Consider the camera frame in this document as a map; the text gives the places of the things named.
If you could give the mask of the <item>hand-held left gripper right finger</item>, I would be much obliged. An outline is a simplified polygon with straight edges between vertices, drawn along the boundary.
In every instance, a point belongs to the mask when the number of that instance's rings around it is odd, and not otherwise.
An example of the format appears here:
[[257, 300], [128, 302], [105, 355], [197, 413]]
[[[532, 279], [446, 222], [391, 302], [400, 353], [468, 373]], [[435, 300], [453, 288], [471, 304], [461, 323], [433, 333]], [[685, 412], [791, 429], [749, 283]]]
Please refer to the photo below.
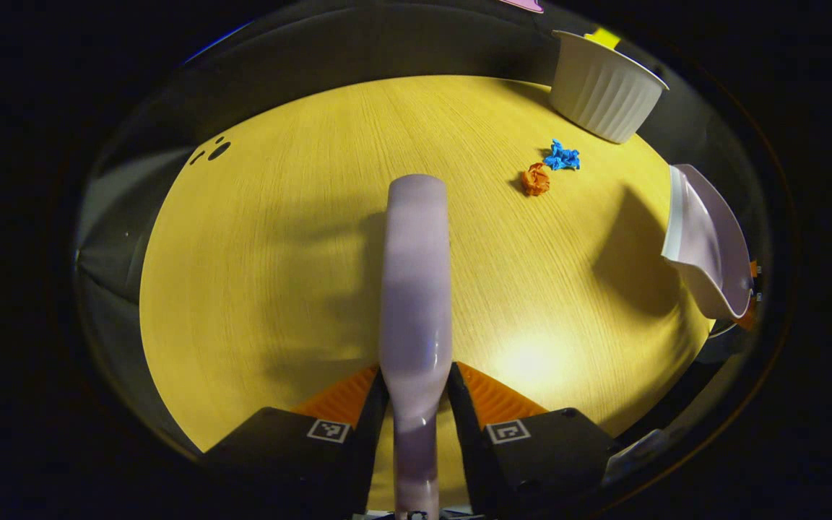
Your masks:
[[448, 399], [469, 503], [486, 517], [585, 517], [617, 442], [583, 412], [547, 410], [466, 363]]

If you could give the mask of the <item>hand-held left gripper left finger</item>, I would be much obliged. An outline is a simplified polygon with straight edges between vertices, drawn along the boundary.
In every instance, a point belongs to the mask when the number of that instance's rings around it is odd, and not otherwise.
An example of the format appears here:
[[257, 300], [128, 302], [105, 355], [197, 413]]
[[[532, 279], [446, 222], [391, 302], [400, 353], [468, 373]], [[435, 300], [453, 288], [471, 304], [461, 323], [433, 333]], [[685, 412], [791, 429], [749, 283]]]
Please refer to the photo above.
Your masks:
[[261, 408], [199, 460], [258, 517], [361, 516], [388, 404], [372, 365], [293, 410]]

